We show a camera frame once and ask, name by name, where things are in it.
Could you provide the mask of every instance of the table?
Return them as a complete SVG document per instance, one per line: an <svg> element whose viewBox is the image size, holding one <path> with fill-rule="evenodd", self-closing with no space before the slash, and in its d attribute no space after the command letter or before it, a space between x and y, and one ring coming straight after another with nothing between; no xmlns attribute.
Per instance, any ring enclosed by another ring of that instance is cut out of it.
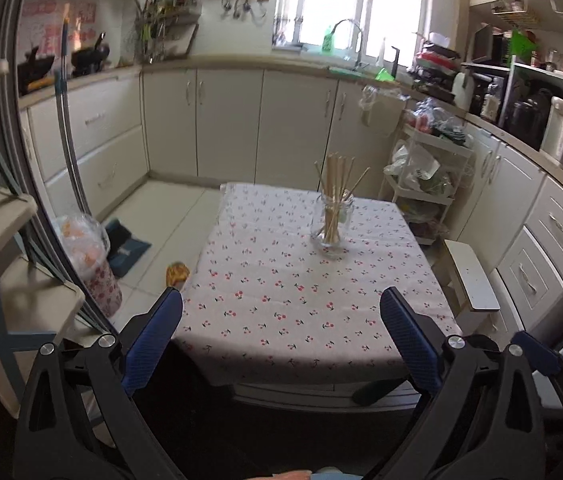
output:
<svg viewBox="0 0 563 480"><path fill-rule="evenodd" d="M318 193L227 184L182 290L174 334L209 382L327 384L405 374L379 314L396 286L415 312L461 333L397 206L356 199L340 250L311 240Z"/></svg>

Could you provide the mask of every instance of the metal screw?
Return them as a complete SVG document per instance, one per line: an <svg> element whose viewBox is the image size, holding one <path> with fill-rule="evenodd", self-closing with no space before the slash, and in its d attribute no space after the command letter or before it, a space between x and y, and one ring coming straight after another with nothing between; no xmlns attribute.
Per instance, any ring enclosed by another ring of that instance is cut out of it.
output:
<svg viewBox="0 0 563 480"><path fill-rule="evenodd" d="M113 334L102 335L98 340L97 344L102 348L108 348L115 344L115 336Z"/></svg>
<svg viewBox="0 0 563 480"><path fill-rule="evenodd" d="M50 355L55 352L55 345L53 343L44 343L40 348L40 354Z"/></svg>
<svg viewBox="0 0 563 480"><path fill-rule="evenodd" d="M523 355L523 350L519 345L510 345L508 347L508 352L513 354L515 357L521 357Z"/></svg>
<svg viewBox="0 0 563 480"><path fill-rule="evenodd" d="M458 335L454 335L448 338L448 344L451 348L455 350L459 350L460 348L464 348L466 346L466 342L463 338L459 337Z"/></svg>

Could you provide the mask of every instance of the window frame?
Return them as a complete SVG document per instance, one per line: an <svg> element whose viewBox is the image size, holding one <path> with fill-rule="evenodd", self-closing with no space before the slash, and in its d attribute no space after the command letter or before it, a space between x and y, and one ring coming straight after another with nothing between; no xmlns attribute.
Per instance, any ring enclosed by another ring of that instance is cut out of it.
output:
<svg viewBox="0 0 563 480"><path fill-rule="evenodd" d="M303 10L304 10L304 4L305 4L306 0L297 0L297 9L296 9L296 18L294 19L294 27L293 27L293 35L292 35L292 43L293 44L298 44L300 43L300 34L301 34L301 27L303 25ZM360 45L361 51L362 51L362 55L361 55L361 59L363 60L363 62L366 63L372 63L375 60L375 57L372 56L368 56L366 54L366 49L368 46L368 32L370 31L370 20L372 18L372 4L373 4L373 0L357 0L357 5L356 5L356 9L355 9L355 16L354 19L361 24L361 27L363 28L365 34L365 37L363 39L363 42ZM363 10L364 7L366 7L367 12L366 15L363 17L363 23L361 22L362 20L362 14L363 14ZM427 24L427 16L429 13L429 9L428 9L428 0L421 0L421 7L420 7L420 14L419 14L419 23L418 23L418 27L417 27L417 31L413 31L413 33L417 33L420 37L425 35L427 33L427 31L425 30L426 28L426 24ZM359 30L357 30L356 27L351 27L351 37L349 38L349 43L348 43L348 47L346 49L340 50L340 49L336 49L334 51L335 56L338 57L349 57L351 59L356 58L358 50L356 48L356 45L359 44ZM311 43L306 43L310 46L319 46L319 45L313 45ZM409 66L410 64L410 59L411 56L415 55L415 52L412 52L410 54L408 53L404 53L407 56L402 56L400 57L400 60L404 60L404 59L408 59L408 65L402 65L400 64L400 66Z"/></svg>

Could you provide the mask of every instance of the tile floor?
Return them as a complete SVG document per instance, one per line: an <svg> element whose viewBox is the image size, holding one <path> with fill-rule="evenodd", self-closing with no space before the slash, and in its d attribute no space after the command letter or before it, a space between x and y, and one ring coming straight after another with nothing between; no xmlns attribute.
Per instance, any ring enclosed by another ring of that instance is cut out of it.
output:
<svg viewBox="0 0 563 480"><path fill-rule="evenodd" d="M117 330L150 309L166 288L171 263L196 267L221 198L218 189L149 180L111 213L107 222L118 218L135 238L152 244L120 280L124 301L111 319Z"/></svg>

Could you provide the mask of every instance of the bottle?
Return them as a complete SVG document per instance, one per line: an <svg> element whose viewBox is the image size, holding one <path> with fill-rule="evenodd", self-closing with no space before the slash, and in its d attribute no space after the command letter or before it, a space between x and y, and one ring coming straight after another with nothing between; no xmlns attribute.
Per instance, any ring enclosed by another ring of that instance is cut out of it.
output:
<svg viewBox="0 0 563 480"><path fill-rule="evenodd" d="M322 54L331 56L333 53L334 43L335 41L333 38L333 28L328 27L325 31L324 43L322 43Z"/></svg>
<svg viewBox="0 0 563 480"><path fill-rule="evenodd" d="M381 46L379 48L379 56L377 56L377 61L375 62L375 66L380 68L384 68L384 56L386 55L386 38L381 40Z"/></svg>

